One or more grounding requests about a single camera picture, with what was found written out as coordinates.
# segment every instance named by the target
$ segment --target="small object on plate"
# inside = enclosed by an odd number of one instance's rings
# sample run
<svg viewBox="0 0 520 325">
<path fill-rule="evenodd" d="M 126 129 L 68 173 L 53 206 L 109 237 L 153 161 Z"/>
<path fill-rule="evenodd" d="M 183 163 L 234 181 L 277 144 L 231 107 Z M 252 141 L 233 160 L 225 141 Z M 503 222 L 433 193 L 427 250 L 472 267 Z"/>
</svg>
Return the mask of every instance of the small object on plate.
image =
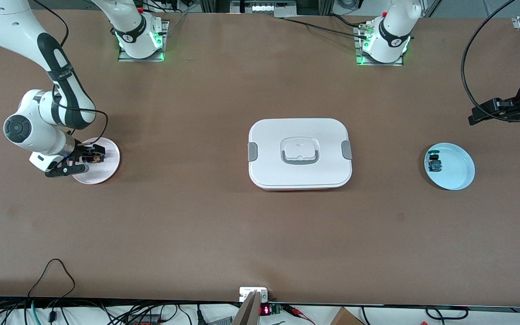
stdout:
<svg viewBox="0 0 520 325">
<path fill-rule="evenodd" d="M 429 154 L 429 172 L 440 172 L 442 171 L 442 164 L 439 160 L 439 150 L 431 150 Z"/>
<path fill-rule="evenodd" d="M 431 172 L 431 156 L 439 151 L 439 159 L 445 168 Z M 475 177 L 475 164 L 471 156 L 456 144 L 435 144 L 425 154 L 425 172 L 436 185 L 447 190 L 462 190 L 469 186 Z"/>
<path fill-rule="evenodd" d="M 85 142 L 93 142 L 96 138 L 91 138 Z M 89 168 L 85 173 L 73 175 L 76 181 L 80 183 L 92 185 L 107 181 L 114 173 L 116 173 L 120 166 L 120 150 L 112 140 L 106 138 L 99 138 L 96 144 L 103 146 L 106 150 L 106 155 L 103 162 L 89 161 L 84 162 Z"/>
</svg>

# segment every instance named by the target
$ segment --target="white robotic arm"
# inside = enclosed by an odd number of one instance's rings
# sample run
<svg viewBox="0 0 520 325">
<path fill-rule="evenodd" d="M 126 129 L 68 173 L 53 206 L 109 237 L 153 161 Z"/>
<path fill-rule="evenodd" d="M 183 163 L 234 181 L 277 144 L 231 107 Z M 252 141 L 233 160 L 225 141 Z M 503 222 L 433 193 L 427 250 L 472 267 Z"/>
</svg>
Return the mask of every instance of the white robotic arm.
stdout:
<svg viewBox="0 0 520 325">
<path fill-rule="evenodd" d="M 403 54 L 410 32 L 421 17 L 419 0 L 391 0 L 386 16 L 376 17 L 367 29 L 362 50 L 378 62 L 390 63 Z"/>
<path fill-rule="evenodd" d="M 39 64 L 59 92 L 59 97 L 51 91 L 27 92 L 4 123 L 7 138 L 34 152 L 30 161 L 49 172 L 79 144 L 57 126 L 87 127 L 95 119 L 95 106 L 60 44 L 39 24 L 27 0 L 0 0 L 0 46 Z"/>
<path fill-rule="evenodd" d="M 139 13 L 133 0 L 92 0 L 110 20 L 120 46 L 132 58 L 147 58 L 163 46 L 162 19 Z"/>
<path fill-rule="evenodd" d="M 133 0 L 93 1 L 108 16 L 130 57 L 146 58 L 163 46 L 162 35 L 156 32 L 161 19 L 140 14 Z M 0 46 L 39 64 L 58 91 L 28 91 L 16 113 L 5 120 L 5 136 L 33 152 L 29 160 L 48 177 L 87 171 L 87 165 L 77 164 L 80 161 L 102 162 L 104 147 L 82 144 L 59 128 L 87 127 L 95 119 L 95 105 L 64 50 L 39 24 L 27 0 L 0 0 Z"/>
</svg>

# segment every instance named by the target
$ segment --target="red digital display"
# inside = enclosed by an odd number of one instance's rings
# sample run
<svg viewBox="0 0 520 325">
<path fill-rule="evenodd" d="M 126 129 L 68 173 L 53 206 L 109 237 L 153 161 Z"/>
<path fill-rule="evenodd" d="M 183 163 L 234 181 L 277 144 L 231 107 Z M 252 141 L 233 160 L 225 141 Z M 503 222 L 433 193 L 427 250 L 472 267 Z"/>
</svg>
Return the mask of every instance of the red digital display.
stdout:
<svg viewBox="0 0 520 325">
<path fill-rule="evenodd" d="M 272 315 L 272 307 L 270 304 L 262 305 L 260 307 L 259 313 L 260 316 L 269 316 Z"/>
</svg>

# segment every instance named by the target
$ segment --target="electronic component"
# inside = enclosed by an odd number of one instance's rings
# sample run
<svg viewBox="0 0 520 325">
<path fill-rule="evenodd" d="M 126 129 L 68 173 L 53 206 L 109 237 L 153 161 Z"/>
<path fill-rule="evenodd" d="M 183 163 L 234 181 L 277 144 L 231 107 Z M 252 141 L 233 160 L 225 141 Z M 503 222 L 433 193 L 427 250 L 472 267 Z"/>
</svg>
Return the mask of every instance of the electronic component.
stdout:
<svg viewBox="0 0 520 325">
<path fill-rule="evenodd" d="M 440 172 L 442 171 L 442 164 L 439 160 L 439 150 L 431 150 L 429 154 L 429 172 Z"/>
<path fill-rule="evenodd" d="M 240 8 L 240 0 L 230 0 L 231 13 L 264 13 L 274 17 L 289 17 L 297 15 L 296 0 L 244 0 Z"/>
<path fill-rule="evenodd" d="M 56 319 L 57 319 L 57 313 L 56 313 L 56 311 L 50 311 L 50 312 L 49 312 L 49 315 L 47 316 L 47 322 L 51 324 L 51 323 L 53 323 Z"/>
<path fill-rule="evenodd" d="M 282 307 L 279 304 L 262 304 L 260 306 L 260 316 L 270 316 L 279 314 L 282 311 Z"/>
</svg>

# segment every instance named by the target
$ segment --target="pink plate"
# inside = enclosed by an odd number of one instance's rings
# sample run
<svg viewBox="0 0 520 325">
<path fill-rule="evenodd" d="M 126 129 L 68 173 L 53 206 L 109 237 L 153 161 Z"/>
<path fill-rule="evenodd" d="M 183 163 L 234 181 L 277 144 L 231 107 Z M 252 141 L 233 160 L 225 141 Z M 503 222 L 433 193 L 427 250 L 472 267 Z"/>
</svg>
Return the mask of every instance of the pink plate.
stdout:
<svg viewBox="0 0 520 325">
<path fill-rule="evenodd" d="M 95 139 L 91 138 L 85 142 L 92 142 Z M 74 179 L 80 183 L 91 185 L 107 181 L 120 165 L 120 150 L 112 140 L 100 138 L 96 144 L 106 148 L 106 156 L 103 162 L 88 163 L 87 172 L 73 175 Z"/>
</svg>

